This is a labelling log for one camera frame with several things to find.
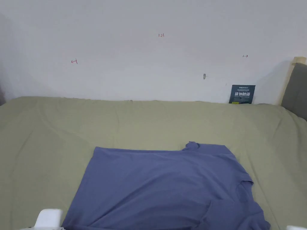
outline bed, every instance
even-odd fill
[[[307,226],[307,122],[284,107],[20,97],[0,107],[2,229],[33,226],[45,208],[65,214],[96,146],[180,150],[188,141],[232,151],[271,229]]]

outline dark blue card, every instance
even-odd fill
[[[232,85],[230,104],[251,104],[253,102],[255,86]]]

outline blue t-shirt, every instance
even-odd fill
[[[223,145],[181,151],[96,147],[67,230],[267,230],[253,182]]]

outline mattress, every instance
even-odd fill
[[[307,122],[274,105],[13,99],[0,107],[0,223],[19,229],[42,209],[66,213],[96,146],[180,150],[195,141],[237,157],[271,229],[307,227],[306,140]]]

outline white wall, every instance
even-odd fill
[[[8,100],[227,102],[232,84],[255,84],[254,103],[276,103],[289,61],[307,56],[306,12],[306,0],[0,0],[0,85]]]

